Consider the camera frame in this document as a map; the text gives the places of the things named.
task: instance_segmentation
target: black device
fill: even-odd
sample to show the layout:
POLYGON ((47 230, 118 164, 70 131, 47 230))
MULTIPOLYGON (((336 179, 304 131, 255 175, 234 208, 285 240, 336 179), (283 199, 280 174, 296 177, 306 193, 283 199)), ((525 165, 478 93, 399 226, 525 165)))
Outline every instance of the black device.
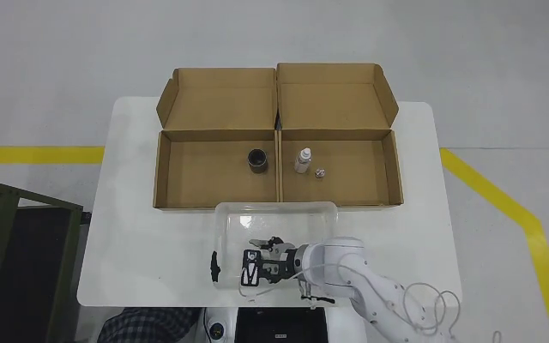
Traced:
POLYGON ((259 244, 258 248, 270 251, 274 256, 281 256, 282 253, 286 253, 286 260, 281 261, 278 257, 271 260, 264 259, 260 250, 244 250, 242 256, 243 273, 240 278, 241 286, 257 287, 261 278, 269 283, 277 283, 283 279, 290 279, 295 274, 293 258, 297 250, 289 247, 282 248, 279 244, 284 244, 284 242, 278 237, 272 237, 264 243, 259 244))
POLYGON ((253 149, 248 153, 248 165, 255 174, 267 171, 267 154, 262 149, 253 149))
POLYGON ((235 343, 328 343, 324 308, 239 308, 235 343))

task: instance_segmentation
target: cardboard box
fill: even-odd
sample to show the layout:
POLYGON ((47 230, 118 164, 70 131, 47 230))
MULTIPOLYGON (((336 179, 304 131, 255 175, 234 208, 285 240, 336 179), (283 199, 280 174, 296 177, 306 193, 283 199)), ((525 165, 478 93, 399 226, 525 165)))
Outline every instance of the cardboard box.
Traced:
POLYGON ((274 69, 175 69, 156 108, 154 207, 279 201, 276 106, 274 69), (254 148, 267 153, 263 174, 248 167, 254 148))
POLYGON ((398 105, 377 64, 280 63, 277 67, 280 199, 336 205, 403 203, 395 134, 398 105), (306 174, 293 164, 309 147, 306 174), (317 179, 317 168, 326 176, 317 179))

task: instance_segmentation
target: dark cylindrical cup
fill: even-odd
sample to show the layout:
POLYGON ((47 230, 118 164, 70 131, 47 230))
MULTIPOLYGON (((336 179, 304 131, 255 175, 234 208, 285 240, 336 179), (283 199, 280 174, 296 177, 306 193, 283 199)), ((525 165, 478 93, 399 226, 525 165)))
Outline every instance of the dark cylindrical cup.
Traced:
POLYGON ((267 154, 262 149, 253 149, 248 153, 248 165, 255 174, 267 171, 267 154))

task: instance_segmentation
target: white bottle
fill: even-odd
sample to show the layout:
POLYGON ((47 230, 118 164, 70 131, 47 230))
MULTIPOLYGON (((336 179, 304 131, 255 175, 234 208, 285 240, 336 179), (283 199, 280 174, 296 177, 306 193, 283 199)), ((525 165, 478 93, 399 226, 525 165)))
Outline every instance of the white bottle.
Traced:
POLYGON ((303 174, 304 172, 307 172, 307 169, 309 168, 309 164, 311 163, 311 150, 306 147, 305 149, 301 150, 299 152, 298 157, 295 159, 295 164, 293 165, 293 169, 295 169, 295 172, 299 174, 303 174))

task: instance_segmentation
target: cardboard box lid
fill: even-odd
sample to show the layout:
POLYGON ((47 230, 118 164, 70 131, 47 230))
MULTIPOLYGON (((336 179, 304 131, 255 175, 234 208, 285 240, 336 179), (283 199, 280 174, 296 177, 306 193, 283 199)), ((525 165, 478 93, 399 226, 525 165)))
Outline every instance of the cardboard box lid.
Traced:
POLYGON ((398 113, 373 63, 279 63, 282 129, 388 129, 398 113))
POLYGON ((276 106, 272 68, 180 68, 156 111, 166 130, 272 129, 276 106))

